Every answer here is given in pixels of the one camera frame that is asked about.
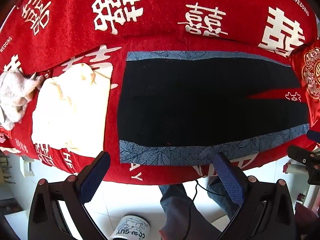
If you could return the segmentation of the black pants blue patterned trim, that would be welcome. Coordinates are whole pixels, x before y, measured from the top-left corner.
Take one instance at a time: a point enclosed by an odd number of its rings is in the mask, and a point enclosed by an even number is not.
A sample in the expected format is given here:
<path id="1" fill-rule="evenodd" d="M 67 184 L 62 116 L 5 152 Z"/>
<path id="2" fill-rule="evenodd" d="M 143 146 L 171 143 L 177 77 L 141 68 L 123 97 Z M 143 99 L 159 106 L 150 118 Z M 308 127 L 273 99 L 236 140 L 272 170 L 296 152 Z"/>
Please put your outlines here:
<path id="1" fill-rule="evenodd" d="M 129 52 L 118 105 L 122 163 L 209 164 L 305 135 L 309 109 L 288 64 L 230 51 Z"/>

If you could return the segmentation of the white printed mug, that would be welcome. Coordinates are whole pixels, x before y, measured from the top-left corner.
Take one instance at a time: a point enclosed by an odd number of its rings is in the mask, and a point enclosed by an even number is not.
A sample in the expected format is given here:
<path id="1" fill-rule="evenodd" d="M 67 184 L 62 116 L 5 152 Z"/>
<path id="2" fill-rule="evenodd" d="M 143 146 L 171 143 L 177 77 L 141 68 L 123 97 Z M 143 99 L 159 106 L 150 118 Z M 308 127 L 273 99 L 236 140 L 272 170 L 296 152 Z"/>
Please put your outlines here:
<path id="1" fill-rule="evenodd" d="M 142 217 L 124 216 L 115 227 L 110 239 L 144 240 L 150 233 L 150 224 Z"/>

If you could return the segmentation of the person's jeans legs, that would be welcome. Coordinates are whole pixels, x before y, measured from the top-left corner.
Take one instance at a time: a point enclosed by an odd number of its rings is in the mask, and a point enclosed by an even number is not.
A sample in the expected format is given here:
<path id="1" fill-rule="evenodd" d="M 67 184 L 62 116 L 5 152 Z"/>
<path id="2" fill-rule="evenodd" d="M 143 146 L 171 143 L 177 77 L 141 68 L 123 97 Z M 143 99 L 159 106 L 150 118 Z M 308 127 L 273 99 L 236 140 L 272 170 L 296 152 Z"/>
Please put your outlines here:
<path id="1" fill-rule="evenodd" d="M 219 237 L 221 231 L 198 211 L 183 184 L 160 185 L 159 189 L 162 193 L 160 204 L 166 216 L 166 223 L 159 231 L 161 239 L 211 240 Z M 207 190 L 209 198 L 232 219 L 239 205 L 232 202 L 221 180 L 211 178 Z"/>

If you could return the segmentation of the red embroidered cushion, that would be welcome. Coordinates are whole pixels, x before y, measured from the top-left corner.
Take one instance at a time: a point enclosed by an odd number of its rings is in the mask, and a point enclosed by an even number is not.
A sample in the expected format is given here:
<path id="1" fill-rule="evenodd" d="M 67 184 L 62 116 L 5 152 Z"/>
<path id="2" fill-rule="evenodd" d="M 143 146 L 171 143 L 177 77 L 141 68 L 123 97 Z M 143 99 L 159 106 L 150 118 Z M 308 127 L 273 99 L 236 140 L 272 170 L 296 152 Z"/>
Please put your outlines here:
<path id="1" fill-rule="evenodd" d="M 319 40 L 295 49 L 290 64 L 298 77 L 310 112 L 310 128 L 319 131 Z"/>

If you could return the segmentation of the cream folded cloth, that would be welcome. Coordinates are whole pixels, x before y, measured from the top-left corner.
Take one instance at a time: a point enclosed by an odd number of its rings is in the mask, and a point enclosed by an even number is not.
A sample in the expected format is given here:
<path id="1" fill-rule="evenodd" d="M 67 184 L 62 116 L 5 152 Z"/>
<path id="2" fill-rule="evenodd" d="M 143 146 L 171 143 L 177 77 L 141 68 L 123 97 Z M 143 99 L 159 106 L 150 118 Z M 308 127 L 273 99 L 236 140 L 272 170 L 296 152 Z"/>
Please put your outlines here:
<path id="1" fill-rule="evenodd" d="M 32 114 L 35 144 L 95 158 L 104 146 L 113 66 L 79 63 L 44 81 Z"/>

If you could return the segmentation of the red wedding sofa cover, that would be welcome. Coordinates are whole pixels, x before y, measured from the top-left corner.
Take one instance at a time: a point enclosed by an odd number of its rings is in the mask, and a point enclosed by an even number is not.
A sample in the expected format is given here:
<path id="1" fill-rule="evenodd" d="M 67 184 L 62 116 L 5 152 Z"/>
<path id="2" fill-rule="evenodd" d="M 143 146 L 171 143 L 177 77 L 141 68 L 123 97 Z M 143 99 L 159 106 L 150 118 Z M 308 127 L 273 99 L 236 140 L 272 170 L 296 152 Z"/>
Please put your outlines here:
<path id="1" fill-rule="evenodd" d="M 103 146 L 111 166 L 104 179 L 139 185 L 183 183 L 211 176 L 213 160 L 193 166 L 120 161 L 117 118 L 128 53 L 243 52 L 293 70 L 290 55 L 317 40 L 316 23 L 306 0 L 20 0 L 1 27 L 1 71 L 21 69 L 27 77 L 40 75 L 46 81 L 75 64 L 112 64 Z M 39 91 L 14 128 L 1 130 L 1 149 L 78 174 L 95 158 L 31 139 Z M 301 84 L 299 92 L 307 104 Z M 261 166 L 285 156 L 290 142 L 231 161 L 245 170 Z"/>

